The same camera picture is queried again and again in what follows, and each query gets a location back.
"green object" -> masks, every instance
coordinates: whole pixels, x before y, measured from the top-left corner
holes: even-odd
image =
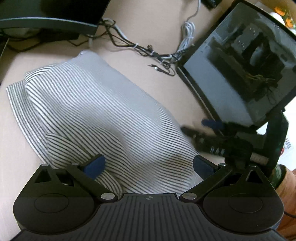
[[[269,177],[269,181],[274,189],[277,189],[286,175],[286,167],[284,165],[277,164],[273,169],[272,174]]]

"circular cap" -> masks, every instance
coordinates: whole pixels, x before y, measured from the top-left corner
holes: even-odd
[[[255,213],[263,206],[260,198],[246,193],[233,195],[228,199],[228,203],[232,209],[240,213]]]
[[[34,205],[42,213],[57,213],[68,207],[69,199],[62,194],[45,194],[37,198]]]
[[[106,192],[101,195],[101,198],[104,200],[112,200],[113,198],[115,198],[115,194]]]
[[[192,193],[192,192],[186,192],[182,195],[183,198],[187,199],[187,200],[193,200],[196,199],[196,194]]]

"striped towel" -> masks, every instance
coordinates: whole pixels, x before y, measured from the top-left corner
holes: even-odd
[[[54,168],[101,153],[96,181],[119,196],[180,195],[201,181],[172,115],[91,51],[26,74],[7,94],[27,141]]]

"orange object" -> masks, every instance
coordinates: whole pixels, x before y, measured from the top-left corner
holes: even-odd
[[[285,178],[276,189],[276,192],[284,204],[285,211],[296,215],[296,169],[290,171],[286,168],[286,170]],[[277,231],[289,240],[295,239],[296,219],[284,215]]]
[[[286,19],[286,27],[293,28],[292,19],[290,19],[290,18]]]
[[[281,16],[285,16],[286,14],[280,7],[275,7],[274,11]]]

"coiled white cable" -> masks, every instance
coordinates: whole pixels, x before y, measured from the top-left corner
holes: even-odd
[[[183,40],[181,41],[178,49],[176,52],[179,52],[179,51],[182,51],[182,50],[185,50],[189,47],[192,39],[193,39],[193,34],[194,34],[194,31],[195,31],[195,25],[193,22],[189,22],[189,20],[193,17],[195,17],[199,10],[200,10],[200,6],[201,6],[201,0],[198,0],[198,6],[197,6],[197,10],[196,12],[189,16],[186,21],[182,24],[181,26],[181,31],[182,31],[182,35],[183,35]],[[182,55],[178,55],[177,57],[175,57],[175,59],[178,61],[180,60],[182,57]]]

